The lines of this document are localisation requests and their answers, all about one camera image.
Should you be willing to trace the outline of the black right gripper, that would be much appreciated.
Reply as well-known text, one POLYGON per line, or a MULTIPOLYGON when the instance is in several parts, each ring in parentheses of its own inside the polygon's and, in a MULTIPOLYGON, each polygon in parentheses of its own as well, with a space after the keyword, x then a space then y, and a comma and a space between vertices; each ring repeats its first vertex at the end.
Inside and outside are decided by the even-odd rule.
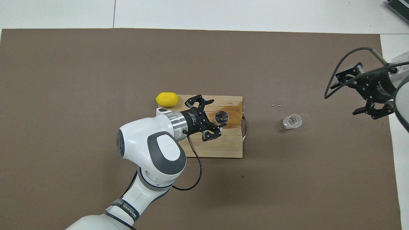
MULTIPOLYGON (((337 71, 335 77, 338 82, 331 86, 331 90, 336 89, 336 87, 339 87, 341 84, 363 72, 363 64, 361 62, 337 71)), ((355 109, 352 115, 367 114, 370 115, 372 119, 379 119, 394 113, 394 106, 390 100, 393 97, 396 87, 390 80, 389 70, 381 70, 369 74, 363 77, 363 81, 365 84, 363 98, 372 100, 366 100, 365 106, 355 109), (376 109, 374 107, 375 103, 383 103, 383 107, 376 109)))

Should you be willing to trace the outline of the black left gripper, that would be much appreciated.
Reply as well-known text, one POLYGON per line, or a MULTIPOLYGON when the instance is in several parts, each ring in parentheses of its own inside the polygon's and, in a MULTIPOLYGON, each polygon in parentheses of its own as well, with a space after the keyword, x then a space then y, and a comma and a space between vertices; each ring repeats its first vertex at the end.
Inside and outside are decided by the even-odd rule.
POLYGON ((189 109, 182 111, 181 114, 187 122, 186 134, 202 133, 202 140, 204 142, 217 139, 221 136, 222 127, 227 124, 204 123, 206 105, 212 104, 214 99, 205 99, 202 95, 193 96, 185 101, 185 106, 189 109))

